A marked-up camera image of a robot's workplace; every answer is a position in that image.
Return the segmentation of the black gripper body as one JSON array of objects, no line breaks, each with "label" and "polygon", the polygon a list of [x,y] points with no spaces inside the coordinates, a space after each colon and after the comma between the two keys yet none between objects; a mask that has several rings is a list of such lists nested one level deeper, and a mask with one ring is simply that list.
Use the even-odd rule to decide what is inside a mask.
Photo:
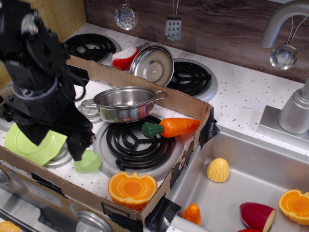
[{"label": "black gripper body", "polygon": [[76,92],[70,79],[51,79],[39,86],[12,83],[5,101],[14,109],[19,129],[36,145],[49,130],[66,135],[94,134],[92,124],[75,106]]}]

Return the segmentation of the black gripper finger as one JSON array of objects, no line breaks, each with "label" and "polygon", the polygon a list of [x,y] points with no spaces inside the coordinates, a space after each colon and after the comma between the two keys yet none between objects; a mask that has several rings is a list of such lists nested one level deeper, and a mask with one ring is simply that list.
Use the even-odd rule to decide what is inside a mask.
[{"label": "black gripper finger", "polygon": [[94,140],[94,134],[72,134],[67,138],[67,147],[74,161],[82,160],[83,153]]}]

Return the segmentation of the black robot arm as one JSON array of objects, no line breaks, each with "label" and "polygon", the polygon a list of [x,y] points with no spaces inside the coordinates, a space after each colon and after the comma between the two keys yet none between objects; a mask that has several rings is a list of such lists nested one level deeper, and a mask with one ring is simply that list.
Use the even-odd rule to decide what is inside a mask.
[{"label": "black robot arm", "polygon": [[74,87],[85,87],[87,80],[72,72],[69,58],[66,45],[30,4],[1,1],[0,59],[12,80],[13,94],[5,102],[14,121],[35,145],[48,131],[65,135],[69,153],[80,161],[95,136],[91,122],[75,106],[80,98]]}]

